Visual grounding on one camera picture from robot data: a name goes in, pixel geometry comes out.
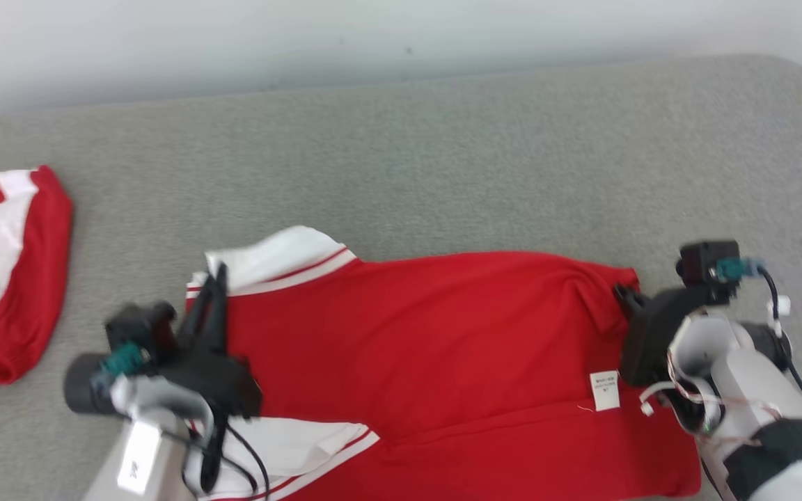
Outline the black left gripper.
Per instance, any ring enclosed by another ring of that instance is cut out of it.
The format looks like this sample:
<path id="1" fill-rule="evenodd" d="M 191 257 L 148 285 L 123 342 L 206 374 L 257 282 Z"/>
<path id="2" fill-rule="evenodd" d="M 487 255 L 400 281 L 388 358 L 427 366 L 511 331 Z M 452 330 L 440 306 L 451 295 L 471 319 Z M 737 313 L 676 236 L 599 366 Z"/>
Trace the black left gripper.
<path id="1" fill-rule="evenodd" d="M 181 326 L 179 343 L 146 340 L 146 373 L 203 397 L 227 415 L 261 415 L 263 393 L 249 368 L 227 352 L 227 266 L 196 290 Z M 203 339 L 195 340 L 203 329 Z"/>

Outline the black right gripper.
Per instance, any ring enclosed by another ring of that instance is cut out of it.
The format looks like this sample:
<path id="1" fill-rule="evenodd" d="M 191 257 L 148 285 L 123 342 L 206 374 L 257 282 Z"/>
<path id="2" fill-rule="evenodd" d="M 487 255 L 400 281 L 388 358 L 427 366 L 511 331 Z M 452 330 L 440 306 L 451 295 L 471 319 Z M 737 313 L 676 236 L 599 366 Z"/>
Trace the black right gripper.
<path id="1" fill-rule="evenodd" d="M 661 381 L 666 371 L 666 350 L 689 314 L 730 303 L 729 289 L 707 285 L 663 289 L 650 297 L 617 283 L 613 293 L 627 320 L 620 376 L 633 387 Z"/>

